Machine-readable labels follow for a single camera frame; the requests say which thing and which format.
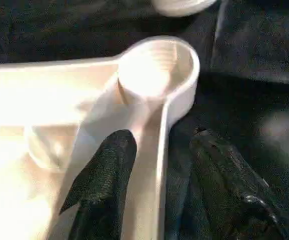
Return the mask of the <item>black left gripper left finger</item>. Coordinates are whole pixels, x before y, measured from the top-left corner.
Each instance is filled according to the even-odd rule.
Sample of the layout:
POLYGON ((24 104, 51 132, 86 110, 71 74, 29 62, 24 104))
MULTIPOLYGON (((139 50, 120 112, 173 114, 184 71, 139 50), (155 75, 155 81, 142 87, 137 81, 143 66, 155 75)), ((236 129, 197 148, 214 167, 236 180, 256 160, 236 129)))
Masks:
POLYGON ((79 204, 68 239, 118 240, 121 237, 128 182, 137 154, 133 134, 109 135, 73 181, 61 207, 79 204))

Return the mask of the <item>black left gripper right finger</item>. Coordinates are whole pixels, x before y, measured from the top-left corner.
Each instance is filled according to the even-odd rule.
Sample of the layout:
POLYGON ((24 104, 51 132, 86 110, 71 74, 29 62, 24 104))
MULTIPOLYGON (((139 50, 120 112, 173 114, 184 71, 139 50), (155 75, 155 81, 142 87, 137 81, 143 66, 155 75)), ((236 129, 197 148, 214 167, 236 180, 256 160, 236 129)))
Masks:
POLYGON ((214 239, 289 240, 275 195, 234 145, 205 129, 191 138, 190 150, 214 239))

